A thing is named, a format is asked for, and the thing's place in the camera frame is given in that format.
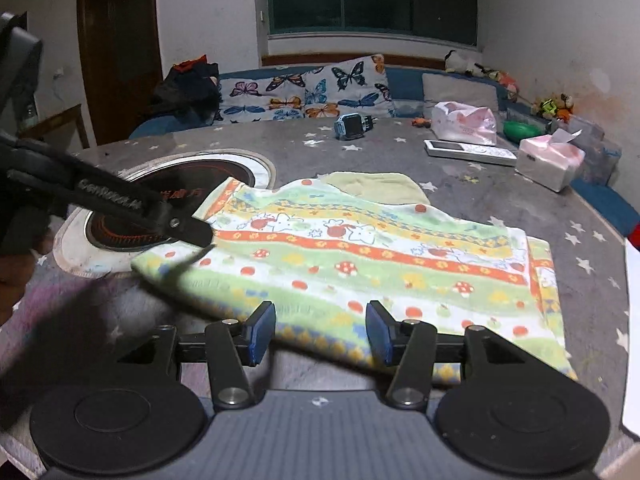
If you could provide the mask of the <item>colourful patterned baby garment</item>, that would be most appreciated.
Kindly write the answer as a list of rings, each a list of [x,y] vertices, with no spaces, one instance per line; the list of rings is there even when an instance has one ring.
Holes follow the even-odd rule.
[[[518,228],[451,217],[424,196],[386,200],[377,174],[336,172],[260,190],[228,179],[196,216],[214,232],[201,250],[155,246],[131,266],[149,284],[218,318],[277,309],[277,338],[374,367],[364,326],[378,301],[398,321],[460,335],[483,325],[570,374],[550,246]]]

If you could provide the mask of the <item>black clothes pile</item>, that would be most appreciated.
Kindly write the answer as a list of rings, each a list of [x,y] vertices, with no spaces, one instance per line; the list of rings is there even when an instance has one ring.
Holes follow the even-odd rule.
[[[209,63],[206,54],[174,64],[154,89],[152,111],[178,118],[212,118],[221,101],[218,80],[218,64]]]

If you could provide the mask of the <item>wooden side table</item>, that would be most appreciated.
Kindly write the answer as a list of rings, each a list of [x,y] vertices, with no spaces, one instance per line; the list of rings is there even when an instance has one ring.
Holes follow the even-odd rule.
[[[19,139],[38,139],[42,140],[46,134],[49,134],[59,128],[73,124],[79,136],[80,144],[83,148],[90,148],[89,138],[82,118],[81,105],[76,104],[70,108],[66,108],[62,112],[55,114],[37,125],[21,131],[17,137]]]

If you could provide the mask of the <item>round induction cooker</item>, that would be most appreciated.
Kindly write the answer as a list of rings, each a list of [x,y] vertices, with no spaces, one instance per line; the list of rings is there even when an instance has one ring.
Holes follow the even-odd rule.
[[[68,194],[77,208],[56,233],[55,262],[80,278],[102,278],[129,274],[137,254],[181,235],[206,245],[210,236],[190,218],[229,178],[271,188],[276,168],[265,156],[223,148],[153,159],[114,179],[83,171]]]

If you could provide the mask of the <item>dark wooden door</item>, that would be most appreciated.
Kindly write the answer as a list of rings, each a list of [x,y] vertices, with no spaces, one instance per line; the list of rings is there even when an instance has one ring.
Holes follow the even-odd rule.
[[[126,140],[163,79],[156,0],[77,0],[77,30],[96,143]]]

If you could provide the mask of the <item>white remote control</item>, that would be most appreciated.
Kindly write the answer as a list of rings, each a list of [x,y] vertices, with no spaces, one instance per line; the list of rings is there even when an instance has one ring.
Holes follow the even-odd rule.
[[[450,142],[442,140],[424,140],[427,154],[439,158],[484,162],[484,164],[514,167],[516,155],[506,148],[490,145]]]

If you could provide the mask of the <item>small orange toy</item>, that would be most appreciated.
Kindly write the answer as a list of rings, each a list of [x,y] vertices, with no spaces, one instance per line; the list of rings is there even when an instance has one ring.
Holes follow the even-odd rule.
[[[431,121],[424,117],[416,117],[416,118],[413,118],[413,120],[411,121],[411,125],[413,125],[413,127],[416,127],[416,128],[430,128]]]

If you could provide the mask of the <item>white pink plastic bag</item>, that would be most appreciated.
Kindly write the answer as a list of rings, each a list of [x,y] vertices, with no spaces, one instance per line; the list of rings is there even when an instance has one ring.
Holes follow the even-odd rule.
[[[431,127],[439,140],[477,145],[497,144],[497,123],[489,107],[447,101],[431,112]]]

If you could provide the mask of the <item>white paper sheet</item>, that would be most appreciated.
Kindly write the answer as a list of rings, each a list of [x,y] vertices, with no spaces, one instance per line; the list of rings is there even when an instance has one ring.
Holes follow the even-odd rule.
[[[635,437],[640,429],[640,272],[639,251],[625,240],[628,318],[628,360],[622,424]]]

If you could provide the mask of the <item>pink tissue pack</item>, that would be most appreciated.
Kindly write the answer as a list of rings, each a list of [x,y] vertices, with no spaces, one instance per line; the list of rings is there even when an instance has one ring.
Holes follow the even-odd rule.
[[[577,176],[585,152],[574,144],[582,130],[570,133],[556,129],[552,134],[521,140],[515,171],[549,190],[563,191]]]

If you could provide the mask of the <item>blue sofa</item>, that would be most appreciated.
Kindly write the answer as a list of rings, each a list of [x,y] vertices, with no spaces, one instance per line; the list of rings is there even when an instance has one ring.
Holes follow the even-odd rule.
[[[240,70],[239,72],[222,74],[220,82],[227,79],[272,79],[277,76],[284,77],[288,73],[303,73],[304,70],[310,70],[310,66]],[[396,107],[399,117],[416,118],[422,114],[424,104],[422,75],[434,75],[436,73],[437,70],[422,70],[422,68],[410,67],[391,67],[386,70],[387,78],[390,81],[390,96],[394,99],[394,107]],[[483,84],[477,78],[472,79],[462,75],[450,75],[450,78],[460,81],[475,80],[479,84]],[[490,81],[484,82],[484,86],[494,88],[490,95],[497,98],[499,112],[506,113],[506,118],[522,124],[531,124],[539,131],[547,129],[550,132],[549,123],[541,118],[533,118],[529,112],[526,112],[524,104],[510,103],[506,97],[505,88],[500,87],[496,82]],[[144,136],[161,136],[165,133],[204,126],[204,122],[201,122],[196,117],[189,118],[184,115],[183,118],[175,118],[174,115],[168,112],[160,112],[160,116],[149,119],[134,130],[130,139],[143,138]],[[586,178],[583,178],[573,182],[572,187],[623,235],[634,237],[639,234],[638,211],[608,185],[588,182]]]

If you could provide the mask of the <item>grey cushion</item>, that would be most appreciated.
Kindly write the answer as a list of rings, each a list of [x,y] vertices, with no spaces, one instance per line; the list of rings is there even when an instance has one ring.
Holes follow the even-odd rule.
[[[424,108],[427,114],[439,102],[458,102],[474,107],[488,107],[498,112],[498,93],[492,84],[468,78],[425,73],[422,75]]]

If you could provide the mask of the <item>butterfly pattern pillow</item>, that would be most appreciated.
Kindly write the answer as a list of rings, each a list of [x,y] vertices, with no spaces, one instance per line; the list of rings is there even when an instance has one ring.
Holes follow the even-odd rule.
[[[219,85],[223,124],[330,118],[358,113],[392,117],[395,107],[384,56],[374,54],[306,72],[230,78]]]

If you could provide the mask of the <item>black white plush toy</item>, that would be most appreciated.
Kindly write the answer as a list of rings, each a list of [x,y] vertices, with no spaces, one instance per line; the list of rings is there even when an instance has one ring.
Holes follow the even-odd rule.
[[[444,58],[445,70],[448,73],[456,73],[469,77],[479,77],[482,68],[470,58],[461,55],[457,50],[450,50]]]

